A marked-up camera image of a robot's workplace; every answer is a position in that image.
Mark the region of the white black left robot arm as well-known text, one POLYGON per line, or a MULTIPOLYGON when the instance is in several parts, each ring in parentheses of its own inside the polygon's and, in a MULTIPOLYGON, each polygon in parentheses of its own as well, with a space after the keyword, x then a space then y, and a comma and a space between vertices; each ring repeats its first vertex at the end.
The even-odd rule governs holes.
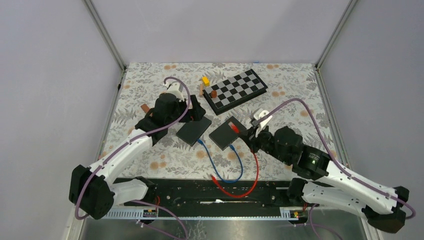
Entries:
POLYGON ((71 174, 69 200, 75 205, 75 217, 83 210, 96 220, 103 218, 113 206, 138 200, 148 206, 155 200, 152 184, 143 177, 116 182, 121 172, 136 157, 165 137, 176 123, 200 121, 206 111, 195 95, 188 100, 173 93, 162 93, 128 137, 112 152, 88 167, 78 165, 71 174))

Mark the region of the black network switch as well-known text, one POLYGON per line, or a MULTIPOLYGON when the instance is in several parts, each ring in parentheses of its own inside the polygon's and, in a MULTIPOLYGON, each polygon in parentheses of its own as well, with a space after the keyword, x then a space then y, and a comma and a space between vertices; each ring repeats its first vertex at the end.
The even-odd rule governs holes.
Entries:
POLYGON ((232 130, 230 124, 234 124, 238 130, 244 131, 247 128, 238 121, 234 116, 231 116, 224 121, 219 127, 213 130, 209 134, 209 138, 222 150, 224 151, 229 147, 237 138, 237 133, 232 130))
POLYGON ((185 123, 177 131, 176 136, 190 147, 193 147, 211 124, 212 121, 204 116, 199 121, 185 123))

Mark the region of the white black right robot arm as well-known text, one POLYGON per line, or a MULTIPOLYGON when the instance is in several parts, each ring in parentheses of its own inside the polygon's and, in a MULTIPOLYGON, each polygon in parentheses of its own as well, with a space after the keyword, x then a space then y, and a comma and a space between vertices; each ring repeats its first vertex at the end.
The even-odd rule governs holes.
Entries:
POLYGON ((291 166, 295 177, 286 192, 293 206, 318 204, 337 208, 365 219, 372 227, 390 234, 397 233, 406 222, 402 210, 409 197, 405 187, 387 187, 358 176, 346 167, 339 168, 330 155, 305 145, 303 137, 285 126, 275 133, 254 127, 238 136, 247 146, 291 166))

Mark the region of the black white chessboard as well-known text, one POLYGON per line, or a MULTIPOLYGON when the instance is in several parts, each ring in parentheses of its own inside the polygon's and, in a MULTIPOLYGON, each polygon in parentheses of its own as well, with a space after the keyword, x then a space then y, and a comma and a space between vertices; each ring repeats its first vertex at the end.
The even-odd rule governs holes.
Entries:
POLYGON ((267 92, 268 86, 253 70, 218 82, 203 89, 203 97, 216 115, 220 115, 267 92), (217 91, 217 97, 210 97, 211 91, 217 91))

